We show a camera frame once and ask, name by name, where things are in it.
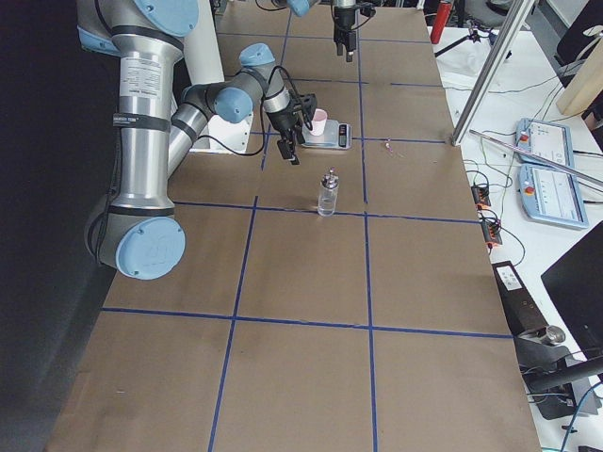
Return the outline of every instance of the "clear bottle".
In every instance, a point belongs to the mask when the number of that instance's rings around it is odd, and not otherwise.
[[[335,168],[329,169],[320,181],[320,193],[318,194],[318,214],[322,217],[330,217],[335,212],[337,202],[337,191],[339,189],[339,176],[335,174]]]

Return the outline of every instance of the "black wall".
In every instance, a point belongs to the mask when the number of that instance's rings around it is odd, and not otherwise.
[[[118,61],[75,2],[0,2],[0,450],[40,451],[114,271],[84,246],[113,165]]]

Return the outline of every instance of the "brown table surface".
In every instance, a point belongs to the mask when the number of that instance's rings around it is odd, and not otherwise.
[[[229,3],[224,73],[265,42],[352,147],[187,157],[183,261],[115,279],[48,452],[539,450],[422,13],[379,8],[352,63],[332,33]]]

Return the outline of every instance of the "metal bottle cap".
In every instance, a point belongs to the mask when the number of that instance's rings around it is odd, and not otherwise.
[[[322,176],[322,186],[325,188],[336,188],[339,185],[339,176],[335,174],[335,168],[329,169],[324,176]]]

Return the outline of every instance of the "sticker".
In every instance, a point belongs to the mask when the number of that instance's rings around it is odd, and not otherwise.
[[[519,282],[510,266],[500,266],[497,268],[497,272],[507,290],[511,291],[522,288],[521,282]]]
[[[122,58],[120,96],[161,100],[161,63],[146,58]]]

